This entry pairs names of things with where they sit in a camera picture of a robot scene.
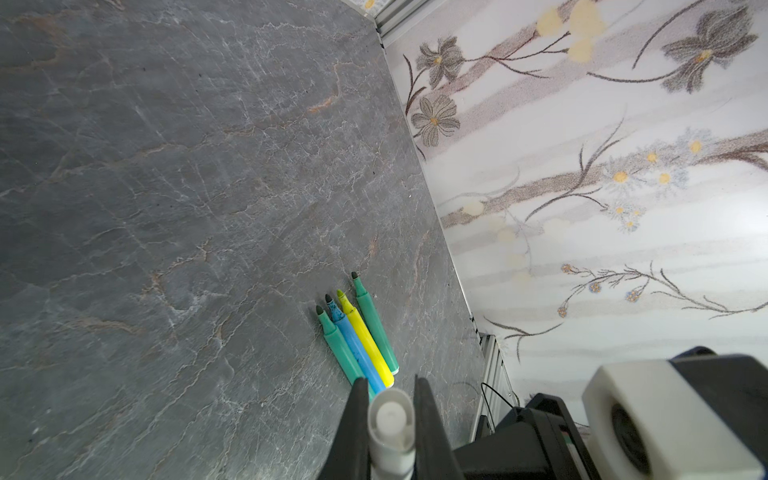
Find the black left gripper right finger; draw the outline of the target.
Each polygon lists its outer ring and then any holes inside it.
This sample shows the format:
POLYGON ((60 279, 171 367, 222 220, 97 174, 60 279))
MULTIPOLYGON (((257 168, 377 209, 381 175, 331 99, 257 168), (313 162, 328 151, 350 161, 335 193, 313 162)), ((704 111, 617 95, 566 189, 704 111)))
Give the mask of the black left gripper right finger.
POLYGON ((464 479, 453 454, 432 389, 426 378, 416 376, 413 403, 415 408, 414 478, 464 479))

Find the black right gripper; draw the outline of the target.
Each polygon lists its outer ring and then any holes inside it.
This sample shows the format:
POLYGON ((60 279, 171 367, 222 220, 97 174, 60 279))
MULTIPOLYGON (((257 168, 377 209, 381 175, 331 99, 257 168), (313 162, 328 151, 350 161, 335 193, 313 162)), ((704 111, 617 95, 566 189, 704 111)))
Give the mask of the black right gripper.
POLYGON ((600 478, 565 402, 543 393, 454 456, 466 479, 600 478))

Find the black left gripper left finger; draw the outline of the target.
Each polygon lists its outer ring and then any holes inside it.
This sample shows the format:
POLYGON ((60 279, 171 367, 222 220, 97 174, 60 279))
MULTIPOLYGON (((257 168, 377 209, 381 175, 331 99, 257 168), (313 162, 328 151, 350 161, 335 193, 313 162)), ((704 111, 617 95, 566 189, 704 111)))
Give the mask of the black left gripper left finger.
POLYGON ((368 381, 352 384, 341 420, 318 479, 368 480, 370 478, 367 416, 368 381))

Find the white pen cap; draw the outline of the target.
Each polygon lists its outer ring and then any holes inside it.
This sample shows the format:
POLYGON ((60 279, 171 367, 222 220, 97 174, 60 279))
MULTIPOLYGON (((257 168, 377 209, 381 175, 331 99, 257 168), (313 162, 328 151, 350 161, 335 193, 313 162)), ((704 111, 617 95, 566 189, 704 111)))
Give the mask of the white pen cap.
POLYGON ((411 479, 415 469, 415 409, 398 388, 378 393, 367 413, 369 455, 377 479, 411 479))

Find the light blue highlighter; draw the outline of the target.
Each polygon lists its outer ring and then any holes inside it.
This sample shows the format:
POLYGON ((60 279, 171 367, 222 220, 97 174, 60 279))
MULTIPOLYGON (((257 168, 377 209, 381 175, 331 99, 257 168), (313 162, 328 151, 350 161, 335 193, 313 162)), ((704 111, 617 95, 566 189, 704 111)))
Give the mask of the light blue highlighter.
POLYGON ((368 380, 369 396, 373 399, 376 394, 385 389, 384 383, 347 316, 329 294, 325 295, 325 301, 333 323, 340 330, 359 370, 368 380))

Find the yellow highlighter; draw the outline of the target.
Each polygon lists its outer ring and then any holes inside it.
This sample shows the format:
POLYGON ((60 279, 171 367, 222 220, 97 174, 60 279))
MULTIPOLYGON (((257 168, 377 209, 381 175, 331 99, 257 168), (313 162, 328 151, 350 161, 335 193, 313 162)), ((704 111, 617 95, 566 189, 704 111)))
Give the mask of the yellow highlighter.
POLYGON ((372 365, 374 366, 379 379, 383 383, 385 388, 390 388, 394 384, 394 375, 389 369, 386 361, 384 360, 377 344, 375 343, 371 333, 369 332, 360 312, 347 298, 342 290, 337 290, 337 298, 340 302, 343 313, 347 316, 350 324, 355 330, 358 338, 361 341, 363 348, 365 349, 372 365))

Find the teal green highlighter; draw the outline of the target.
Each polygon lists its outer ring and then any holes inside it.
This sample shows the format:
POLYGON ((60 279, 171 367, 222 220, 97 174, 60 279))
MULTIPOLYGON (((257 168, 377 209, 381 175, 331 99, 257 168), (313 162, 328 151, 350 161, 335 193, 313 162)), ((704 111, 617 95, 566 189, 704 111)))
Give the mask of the teal green highlighter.
POLYGON ((353 384, 358 378, 364 378, 365 375, 353 356, 341 330, 332 322, 321 306, 317 305, 315 311, 323 329, 324 339, 348 381, 353 384))

